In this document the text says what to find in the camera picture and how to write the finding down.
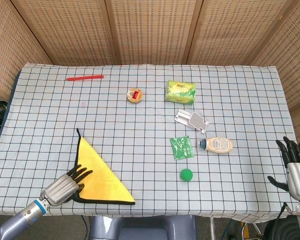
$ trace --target bottle cap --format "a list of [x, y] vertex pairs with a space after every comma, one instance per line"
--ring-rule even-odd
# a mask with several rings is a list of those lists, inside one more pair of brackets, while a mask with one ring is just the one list
[[198, 147], [201, 149], [206, 150], [207, 147], [207, 140], [206, 139], [201, 139], [198, 141]]
[[192, 173], [192, 171], [188, 168], [183, 169], [180, 173], [180, 177], [183, 181], [189, 182], [192, 177], [194, 176], [194, 174]]
[[133, 104], [140, 103], [142, 97], [143, 93], [139, 88], [131, 88], [126, 94], [126, 98], [128, 99], [128, 101]]

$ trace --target red stick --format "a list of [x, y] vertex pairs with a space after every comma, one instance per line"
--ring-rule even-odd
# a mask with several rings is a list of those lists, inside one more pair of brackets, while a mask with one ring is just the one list
[[87, 79], [103, 79], [105, 76], [103, 75], [91, 75], [91, 76], [77, 76], [77, 77], [67, 77], [67, 81], [80, 81]]

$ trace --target red label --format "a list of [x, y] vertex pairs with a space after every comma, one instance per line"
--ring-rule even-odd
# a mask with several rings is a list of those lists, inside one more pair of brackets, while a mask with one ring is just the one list
[[133, 98], [133, 99], [137, 99], [138, 94], [139, 94], [139, 92], [138, 92], [138, 91], [135, 91], [134, 94], [133, 94], [133, 96], [132, 96], [132, 98]]

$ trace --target black cable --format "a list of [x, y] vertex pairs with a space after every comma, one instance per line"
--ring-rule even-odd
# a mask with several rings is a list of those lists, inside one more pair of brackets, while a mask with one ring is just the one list
[[277, 223], [278, 223], [278, 220], [279, 220], [281, 214], [285, 211], [285, 209], [286, 209], [287, 206], [288, 206], [288, 204], [287, 204], [286, 202], [284, 202], [284, 203], [282, 204], [280, 213], [279, 213], [279, 215], [276, 217], [276, 220], [275, 220], [275, 222], [274, 222], [274, 224], [273, 224], [273, 227], [272, 227], [271, 231], [273, 231], [273, 229], [275, 229], [275, 227], [276, 227], [276, 225], [277, 225]]
[[225, 239], [225, 236], [226, 236], [226, 233], [228, 231], [228, 228], [230, 227], [230, 224], [232, 223], [232, 219], [230, 220], [230, 222], [228, 223], [228, 226], [226, 226], [223, 234], [222, 234], [222, 237], [221, 237], [221, 240], [224, 240]]
[[81, 215], [81, 218], [82, 218], [82, 220], [83, 220], [83, 222], [84, 222], [84, 225], [85, 225], [85, 236], [84, 236], [84, 240], [86, 240], [86, 239], [87, 239], [87, 235], [88, 235], [88, 226], [87, 226], [87, 223], [86, 223], [86, 220], [85, 220], [84, 216]]

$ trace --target beige bottle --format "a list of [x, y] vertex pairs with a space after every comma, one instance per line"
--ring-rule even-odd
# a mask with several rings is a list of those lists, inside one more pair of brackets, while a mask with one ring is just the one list
[[234, 147], [231, 140], [224, 137], [211, 137], [207, 139], [198, 138], [198, 150], [207, 150], [216, 154], [229, 153]]

